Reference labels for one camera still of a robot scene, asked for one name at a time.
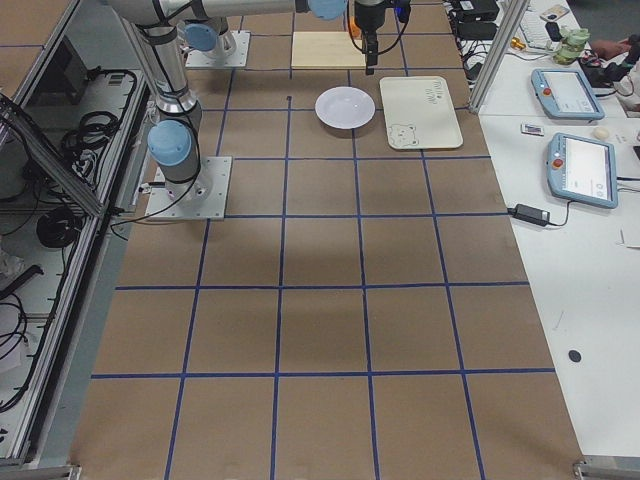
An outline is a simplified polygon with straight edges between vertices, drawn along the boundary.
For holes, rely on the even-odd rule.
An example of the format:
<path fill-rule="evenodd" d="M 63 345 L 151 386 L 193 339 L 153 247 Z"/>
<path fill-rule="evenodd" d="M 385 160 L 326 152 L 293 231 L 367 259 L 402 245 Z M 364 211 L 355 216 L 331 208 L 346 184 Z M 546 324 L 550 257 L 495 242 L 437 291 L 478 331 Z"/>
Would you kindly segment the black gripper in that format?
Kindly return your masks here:
<path fill-rule="evenodd" d="M 355 0 L 354 17 L 357 27 L 365 34 L 365 74 L 375 73 L 376 32 L 384 25 L 388 2 L 385 0 Z"/>

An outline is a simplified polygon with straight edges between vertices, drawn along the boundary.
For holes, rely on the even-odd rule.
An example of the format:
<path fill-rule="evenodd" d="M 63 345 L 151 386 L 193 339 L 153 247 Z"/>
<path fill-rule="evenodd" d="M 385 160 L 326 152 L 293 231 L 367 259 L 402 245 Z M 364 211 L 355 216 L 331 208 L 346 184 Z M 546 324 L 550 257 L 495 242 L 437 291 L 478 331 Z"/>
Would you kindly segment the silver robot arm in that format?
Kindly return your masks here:
<path fill-rule="evenodd" d="M 187 80 L 178 25 L 184 24 L 184 38 L 193 49 L 227 57 L 237 50 L 224 48 L 233 39 L 230 16 L 310 12 L 329 21 L 349 10 L 347 1 L 111 1 L 109 6 L 135 29 L 132 42 L 155 86 L 160 121 L 148 134 L 149 153 L 164 175 L 170 200 L 196 207 L 211 196 L 213 179 L 200 153 L 201 109 Z"/>
<path fill-rule="evenodd" d="M 237 49 L 226 17 L 185 20 L 179 28 L 179 34 L 191 50 L 202 52 L 210 58 L 226 58 Z"/>

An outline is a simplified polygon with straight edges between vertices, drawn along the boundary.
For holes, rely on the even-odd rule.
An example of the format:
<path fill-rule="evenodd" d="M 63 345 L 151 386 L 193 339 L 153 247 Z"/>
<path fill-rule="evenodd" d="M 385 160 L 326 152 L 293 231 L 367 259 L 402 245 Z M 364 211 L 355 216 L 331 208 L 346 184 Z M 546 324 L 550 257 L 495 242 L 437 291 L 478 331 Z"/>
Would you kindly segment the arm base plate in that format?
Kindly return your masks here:
<path fill-rule="evenodd" d="M 150 189 L 145 214 L 151 221 L 223 220 L 232 161 L 230 156 L 205 157 L 194 184 L 168 182 L 157 167 L 154 181 L 161 186 Z"/>
<path fill-rule="evenodd" d="M 189 46 L 187 69 L 233 69 L 247 65 L 251 37 L 249 31 L 229 30 L 218 35 L 215 30 L 196 29 L 185 35 Z"/>

